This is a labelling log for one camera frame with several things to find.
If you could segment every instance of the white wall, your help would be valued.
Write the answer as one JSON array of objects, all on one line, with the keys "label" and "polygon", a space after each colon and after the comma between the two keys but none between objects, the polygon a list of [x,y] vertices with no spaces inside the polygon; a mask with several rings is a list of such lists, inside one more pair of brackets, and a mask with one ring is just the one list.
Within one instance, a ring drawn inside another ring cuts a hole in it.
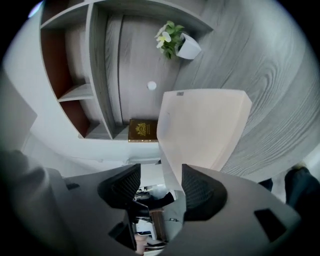
[{"label": "white wall", "polygon": [[161,164],[142,164],[140,187],[165,184]]},{"label": "white wall", "polygon": [[0,69],[0,147],[3,150],[21,150],[37,114]]},{"label": "white wall", "polygon": [[53,151],[66,157],[114,161],[159,158],[158,143],[128,143],[79,139],[78,132],[57,102],[42,60],[40,20],[42,9],[30,18],[12,41],[3,67],[13,86],[35,111],[31,132]]},{"label": "white wall", "polygon": [[43,167],[56,169],[63,177],[72,177],[96,173],[97,170],[71,161],[67,157],[57,154],[52,149],[44,145],[31,133],[26,140],[22,152],[33,158]]}]

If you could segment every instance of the brown book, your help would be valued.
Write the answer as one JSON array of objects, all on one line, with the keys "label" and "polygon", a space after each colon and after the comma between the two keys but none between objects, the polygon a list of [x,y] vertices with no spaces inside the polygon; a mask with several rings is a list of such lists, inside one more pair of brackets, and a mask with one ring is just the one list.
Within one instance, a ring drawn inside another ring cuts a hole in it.
[{"label": "brown book", "polygon": [[158,142],[156,120],[130,119],[129,142]]}]

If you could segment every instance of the green leaves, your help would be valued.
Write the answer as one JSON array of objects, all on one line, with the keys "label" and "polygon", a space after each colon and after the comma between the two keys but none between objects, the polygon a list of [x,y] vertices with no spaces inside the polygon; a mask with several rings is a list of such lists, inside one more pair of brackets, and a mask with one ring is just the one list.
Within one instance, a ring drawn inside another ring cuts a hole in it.
[{"label": "green leaves", "polygon": [[161,50],[163,50],[163,54],[168,59],[171,59],[173,56],[176,55],[176,48],[183,44],[181,34],[185,27],[181,25],[175,25],[172,21],[168,20],[166,22],[166,25],[162,28],[165,30],[165,32],[167,32],[170,35],[171,41],[164,41]]},{"label": "green leaves", "polygon": [[172,28],[172,27],[167,26],[165,31],[168,32],[169,35],[172,35],[175,32],[175,29]]},{"label": "green leaves", "polygon": [[181,26],[181,25],[177,25],[177,26],[175,26],[175,31],[176,32],[179,32],[179,31],[181,31],[181,30],[183,30],[185,27],[184,26]]},{"label": "green leaves", "polygon": [[175,28],[175,24],[174,24],[172,21],[170,21],[170,20],[168,20],[168,21],[166,22],[166,24],[167,24],[170,28],[172,28],[172,29]]}]

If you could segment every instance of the shelf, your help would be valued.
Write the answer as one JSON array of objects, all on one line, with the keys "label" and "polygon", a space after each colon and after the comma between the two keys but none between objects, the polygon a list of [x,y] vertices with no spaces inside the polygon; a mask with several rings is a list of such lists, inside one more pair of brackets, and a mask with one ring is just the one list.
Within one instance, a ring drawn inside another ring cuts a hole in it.
[{"label": "shelf", "polygon": [[74,10],[84,5],[88,5],[88,3],[84,3],[84,0],[46,0],[41,24],[42,26],[46,26],[55,19],[65,16],[68,12],[70,12],[69,16],[76,18]]},{"label": "shelf", "polygon": [[109,13],[140,16],[173,21],[191,33],[211,32],[214,28],[206,20],[177,4],[163,0],[100,0],[96,4]]},{"label": "shelf", "polygon": [[91,126],[85,138],[95,140],[110,140],[110,136],[108,135],[107,130],[103,124],[99,124],[98,126]]},{"label": "shelf", "polygon": [[[40,34],[47,77],[83,138],[127,140],[130,118],[159,116],[181,60],[165,60],[154,47],[154,35],[167,20],[191,35],[211,32],[199,16],[205,1],[192,10],[164,0],[45,2]],[[155,92],[141,87],[154,79]]]},{"label": "shelf", "polygon": [[107,87],[105,41],[108,14],[96,4],[91,3],[88,8],[86,21],[86,43],[89,53],[89,79],[93,96],[101,111],[102,120],[109,138],[114,138],[116,123],[112,112],[109,91]]},{"label": "shelf", "polygon": [[80,104],[80,101],[65,101],[60,102],[60,105],[77,131],[81,136],[85,137],[91,124]]},{"label": "shelf", "polygon": [[42,58],[52,91],[82,137],[86,136],[93,119],[87,114],[90,111],[83,108],[86,101],[93,101],[86,68],[86,24],[82,22],[86,17],[87,11],[77,23],[56,18],[54,22],[59,26],[46,26],[40,30]]},{"label": "shelf", "polygon": [[58,99],[59,102],[69,102],[76,100],[93,100],[91,85],[89,83],[77,86],[75,85]]}]

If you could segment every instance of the potted plant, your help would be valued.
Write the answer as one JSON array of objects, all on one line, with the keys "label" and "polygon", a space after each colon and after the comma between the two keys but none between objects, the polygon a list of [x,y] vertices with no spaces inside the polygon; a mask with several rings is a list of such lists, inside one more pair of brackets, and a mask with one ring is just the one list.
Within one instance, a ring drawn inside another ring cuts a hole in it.
[{"label": "potted plant", "polygon": [[191,36],[183,31],[184,27],[175,25],[172,21],[160,28],[155,38],[157,48],[168,58],[178,56],[187,60],[193,60],[200,52],[199,44]]}]

